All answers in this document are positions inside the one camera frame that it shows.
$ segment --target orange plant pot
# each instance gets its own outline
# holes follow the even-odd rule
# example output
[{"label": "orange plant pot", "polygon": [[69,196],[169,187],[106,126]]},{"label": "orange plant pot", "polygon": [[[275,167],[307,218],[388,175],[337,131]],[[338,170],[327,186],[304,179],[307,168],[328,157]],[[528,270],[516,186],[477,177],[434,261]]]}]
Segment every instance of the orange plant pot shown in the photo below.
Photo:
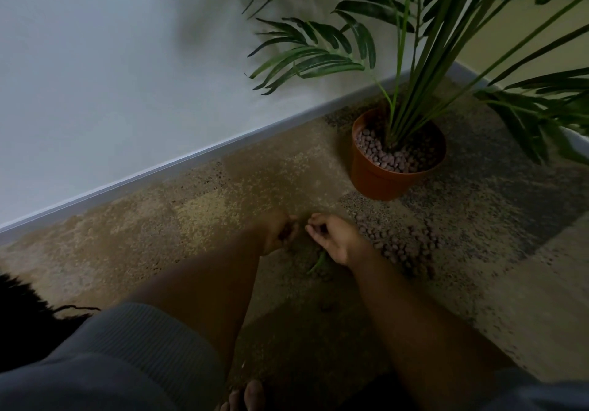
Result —
[{"label": "orange plant pot", "polygon": [[413,172],[410,174],[392,172],[380,168],[372,160],[369,160],[356,144],[358,134],[362,133],[367,126],[372,125],[372,122],[379,116],[379,113],[380,110],[378,109],[368,110],[352,126],[352,171],[350,178],[354,187],[361,194],[373,200],[388,201],[402,196],[411,186],[438,168],[446,158],[446,139],[442,131],[438,129],[438,126],[433,122],[429,122],[424,128],[428,129],[428,133],[432,139],[438,142],[438,146],[442,147],[443,157],[438,164],[427,171]]}]

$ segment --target forearm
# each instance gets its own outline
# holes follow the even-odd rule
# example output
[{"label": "forearm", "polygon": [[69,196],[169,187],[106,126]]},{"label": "forearm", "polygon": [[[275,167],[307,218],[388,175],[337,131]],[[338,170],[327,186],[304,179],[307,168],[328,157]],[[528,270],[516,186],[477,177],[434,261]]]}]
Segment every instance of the forearm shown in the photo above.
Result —
[{"label": "forearm", "polygon": [[255,228],[158,274],[126,302],[150,304],[201,334],[229,368],[250,303],[263,236]]},{"label": "forearm", "polygon": [[364,253],[352,271],[392,363],[420,407],[466,405],[494,389],[495,370],[513,365],[376,252]]}]

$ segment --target dark hair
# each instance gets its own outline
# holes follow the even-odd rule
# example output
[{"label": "dark hair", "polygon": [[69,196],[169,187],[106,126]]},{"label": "dark hair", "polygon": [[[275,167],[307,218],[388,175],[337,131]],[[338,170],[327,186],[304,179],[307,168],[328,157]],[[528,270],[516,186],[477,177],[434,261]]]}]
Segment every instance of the dark hair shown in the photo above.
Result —
[{"label": "dark hair", "polygon": [[0,341],[4,349],[0,372],[44,359],[92,316],[57,318],[57,312],[65,309],[100,310],[75,305],[53,309],[30,284],[7,274],[0,275],[0,307]]}]

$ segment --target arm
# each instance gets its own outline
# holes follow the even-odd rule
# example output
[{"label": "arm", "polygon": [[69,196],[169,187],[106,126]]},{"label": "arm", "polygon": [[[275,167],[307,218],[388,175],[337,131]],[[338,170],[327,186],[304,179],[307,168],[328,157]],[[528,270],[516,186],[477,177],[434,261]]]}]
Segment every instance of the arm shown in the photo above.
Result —
[{"label": "arm", "polygon": [[211,343],[228,370],[260,256],[292,241],[295,220],[279,209],[268,211],[216,250],[154,276],[125,302],[149,304],[182,321]]},{"label": "arm", "polygon": [[467,406],[493,393],[494,371],[514,365],[497,346],[411,286],[343,219],[313,214],[306,230],[351,269],[393,366],[420,407]]}]

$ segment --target floor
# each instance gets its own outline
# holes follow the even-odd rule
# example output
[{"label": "floor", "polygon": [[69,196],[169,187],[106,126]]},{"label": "floor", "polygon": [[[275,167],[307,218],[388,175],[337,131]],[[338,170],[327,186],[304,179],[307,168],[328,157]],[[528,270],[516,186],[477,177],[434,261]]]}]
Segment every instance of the floor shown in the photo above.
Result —
[{"label": "floor", "polygon": [[[371,201],[348,161],[351,123],[374,102],[27,235],[0,248],[0,270],[54,305],[104,308],[270,205],[369,214],[401,238],[429,218],[446,245],[434,279],[416,282],[539,378],[589,379],[589,171],[529,163],[492,111],[462,97],[438,123],[441,169],[401,199]],[[261,261],[228,387],[258,377],[278,409],[332,409],[390,369],[349,273],[331,263],[307,275],[316,255],[301,236]]]}]

